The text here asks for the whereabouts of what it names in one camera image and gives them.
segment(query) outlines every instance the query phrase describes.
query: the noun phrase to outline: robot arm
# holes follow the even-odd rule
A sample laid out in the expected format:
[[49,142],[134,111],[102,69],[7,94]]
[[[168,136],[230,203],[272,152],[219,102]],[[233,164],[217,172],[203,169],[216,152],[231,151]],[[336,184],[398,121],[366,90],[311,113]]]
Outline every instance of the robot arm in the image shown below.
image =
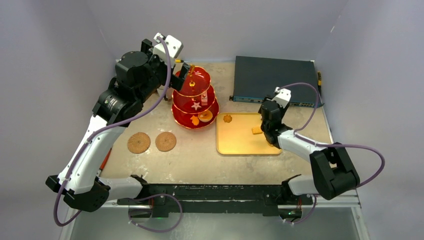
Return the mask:
[[[158,33],[154,37],[166,41],[172,71],[175,58],[183,48],[183,44],[171,35]],[[78,159],[77,153],[86,143],[86,139],[99,129],[127,120],[137,115],[144,102],[162,85],[165,85],[167,75],[167,55],[162,44],[152,45],[145,39],[141,51],[125,53],[115,65],[116,77],[112,78],[106,91],[100,94],[93,108],[93,116],[84,138],[74,156],[59,175],[49,176],[46,185],[54,192],[59,192],[66,180],[62,194],[63,200],[73,209],[93,212],[106,201],[136,198],[142,190],[142,178],[132,175],[121,179],[97,177],[100,165],[113,146],[116,139],[124,132],[129,123],[110,128],[97,134],[82,152]],[[172,75],[169,86],[179,91],[189,71],[184,64],[180,75]],[[69,178],[66,174],[72,163],[74,168]]]
[[290,106],[290,98],[290,90],[277,87],[274,96],[266,96],[259,109],[262,116],[261,129],[268,143],[300,156],[309,162],[312,168],[312,176],[298,175],[283,181],[286,194],[319,194],[330,200],[354,189],[360,184],[360,178],[344,147],[322,146],[326,143],[302,136],[283,123],[283,117]]

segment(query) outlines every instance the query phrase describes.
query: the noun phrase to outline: yellow tray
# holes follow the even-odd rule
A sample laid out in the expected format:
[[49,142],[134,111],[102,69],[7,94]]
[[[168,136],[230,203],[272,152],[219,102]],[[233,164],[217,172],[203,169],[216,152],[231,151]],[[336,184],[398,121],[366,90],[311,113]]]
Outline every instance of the yellow tray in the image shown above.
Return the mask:
[[[231,122],[224,116],[230,115]],[[255,112],[222,112],[216,117],[216,149],[224,155],[278,155],[282,152],[268,144],[264,134],[253,134],[261,126],[261,115]]]

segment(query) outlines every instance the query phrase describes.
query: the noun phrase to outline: red plate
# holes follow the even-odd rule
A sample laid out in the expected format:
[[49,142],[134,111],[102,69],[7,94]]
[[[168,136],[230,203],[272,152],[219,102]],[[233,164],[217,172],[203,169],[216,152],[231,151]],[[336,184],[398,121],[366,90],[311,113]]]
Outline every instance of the red plate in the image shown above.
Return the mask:
[[[194,86],[190,86],[190,82],[193,81],[195,83]],[[195,97],[202,94],[209,88],[211,84],[211,76],[208,72],[206,72],[202,67],[195,66],[193,76],[189,76],[185,78],[184,84],[182,85],[181,90],[178,94],[183,95],[185,97]]]
[[[212,86],[209,86],[209,88],[206,91],[206,94],[207,94],[207,105],[202,105],[202,95],[193,96],[193,97],[181,96],[180,94],[178,94],[176,90],[174,90],[172,92],[172,103],[181,112],[184,112],[186,114],[199,114],[208,110],[208,108],[212,106],[212,104],[215,101],[215,90]],[[195,110],[192,107],[193,106],[192,99],[194,99],[195,102],[200,103],[201,108],[197,108],[197,110]]]
[[215,121],[215,118],[220,112],[220,105],[218,104],[217,99],[215,99],[214,103],[210,106],[209,111],[212,112],[212,115],[213,115],[212,119],[208,122],[200,121],[199,124],[195,126],[192,123],[192,120],[190,118],[192,116],[197,116],[197,114],[189,114],[189,113],[181,112],[175,107],[174,104],[172,105],[172,114],[173,114],[173,117],[175,118],[176,123],[188,129],[201,129],[210,125],[211,123]]

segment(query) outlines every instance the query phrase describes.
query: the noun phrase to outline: red tiered stand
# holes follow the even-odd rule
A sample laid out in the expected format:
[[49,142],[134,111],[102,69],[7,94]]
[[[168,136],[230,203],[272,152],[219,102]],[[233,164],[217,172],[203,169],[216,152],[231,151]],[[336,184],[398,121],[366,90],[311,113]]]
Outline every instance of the red tiered stand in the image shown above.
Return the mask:
[[[191,66],[181,90],[172,92],[172,114],[175,121],[188,129],[200,129],[213,123],[219,111],[220,106],[211,86],[209,73],[202,67]],[[211,114],[210,120],[204,117],[208,114]]]

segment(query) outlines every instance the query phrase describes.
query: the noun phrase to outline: gray wall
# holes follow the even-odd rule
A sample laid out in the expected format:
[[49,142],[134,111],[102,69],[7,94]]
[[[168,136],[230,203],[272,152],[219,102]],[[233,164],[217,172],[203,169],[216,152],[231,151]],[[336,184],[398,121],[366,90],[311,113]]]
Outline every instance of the gray wall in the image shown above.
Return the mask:
[[[315,63],[335,140],[382,151],[358,189],[375,239],[423,239],[424,3],[350,0]],[[378,157],[350,150],[364,180]]]
[[314,60],[347,0],[88,0],[113,55],[157,32],[184,44],[186,60],[236,55]]
[[58,239],[44,181],[72,157],[114,60],[85,0],[0,1],[0,56],[0,239]]

